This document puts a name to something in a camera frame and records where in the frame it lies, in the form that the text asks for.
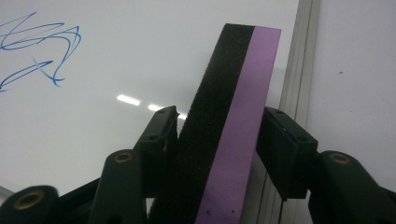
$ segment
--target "blue ink line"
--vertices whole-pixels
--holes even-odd
[[[46,61],[46,62],[37,62],[35,57],[32,58],[33,64],[30,66],[27,66],[25,68],[22,68],[21,70],[13,73],[12,75],[6,77],[2,82],[0,82],[0,92],[5,91],[2,90],[3,87],[6,85],[20,79],[21,77],[25,77],[34,71],[38,70],[41,72],[45,77],[49,78],[52,80],[52,83],[59,87],[58,82],[63,81],[64,78],[57,78],[57,74],[62,67],[62,65],[66,62],[66,60],[72,55],[72,53],[76,50],[78,47],[80,41],[81,41],[81,35],[79,34],[79,26],[75,26],[70,29],[63,30],[61,32],[55,32],[55,33],[49,33],[49,31],[55,31],[57,28],[61,28],[64,26],[63,22],[56,22],[56,23],[49,23],[45,25],[39,25],[36,27],[31,27],[25,30],[18,30],[18,28],[26,21],[28,21],[30,18],[32,18],[35,15],[34,13],[31,13],[27,16],[20,17],[16,20],[13,21],[8,21],[6,23],[0,24],[0,31],[1,29],[4,29],[5,25],[8,24],[16,24],[9,32],[5,32],[3,34],[0,34],[0,50],[22,50],[29,48],[33,45],[38,45],[48,39],[58,39],[62,40],[67,43],[67,48],[63,54],[62,60],[55,65],[54,72],[49,73],[44,70],[43,67],[49,65],[49,64],[54,64],[54,61]],[[12,40],[12,37],[15,37],[15,35],[27,35],[24,38]]]

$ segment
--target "whiteboard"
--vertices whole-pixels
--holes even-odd
[[[278,107],[297,4],[2,1],[0,186],[65,194],[99,177],[107,155],[134,146],[149,105],[187,114],[225,23],[282,30],[267,100]]]

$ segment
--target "white surface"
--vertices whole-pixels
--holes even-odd
[[[396,191],[396,2],[322,0],[307,130]],[[310,223],[299,201],[296,223]]]
[[[19,29],[64,22],[60,30],[79,26],[81,42],[58,71],[60,88],[35,71],[0,92],[0,186],[52,185],[65,194],[97,178],[108,154],[134,145],[153,114],[150,104],[187,113],[226,22],[282,29],[267,100],[277,107],[296,10],[290,0],[2,1],[0,24],[36,12]],[[0,82],[33,57],[58,63],[65,48],[47,39],[0,50]],[[119,94],[141,103],[120,102]]]

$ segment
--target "blue marker scribble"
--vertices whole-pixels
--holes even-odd
[[[24,22],[31,19],[34,15],[35,13],[32,13],[27,16],[20,17],[16,20],[0,24],[0,50],[23,50],[34,45],[43,43],[49,39],[58,39],[60,41],[62,40],[63,42],[67,43],[67,48],[65,49],[65,51],[60,51],[63,57],[58,63],[55,63],[54,61],[38,62],[33,56],[31,65],[22,68],[21,70],[16,71],[11,75],[6,75],[7,77],[4,80],[0,79],[0,92],[6,91],[3,89],[6,85],[22,77],[25,77],[36,70],[38,70],[45,77],[49,78],[52,83],[57,87],[59,87],[58,82],[64,80],[64,78],[57,78],[56,76],[59,69],[70,57],[70,55],[72,55],[72,53],[78,47],[79,42],[81,41],[79,27],[76,26],[70,29],[63,30],[62,28],[64,27],[64,23],[56,22],[39,25],[27,29],[20,29],[20,26]],[[7,27],[11,27],[9,31],[6,31],[6,25]],[[54,69],[52,69],[53,72],[47,72],[45,70],[46,66],[49,65],[52,65],[52,67],[54,66]]]

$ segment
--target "purple strip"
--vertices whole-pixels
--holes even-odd
[[[280,30],[255,27],[195,224],[238,224]]]

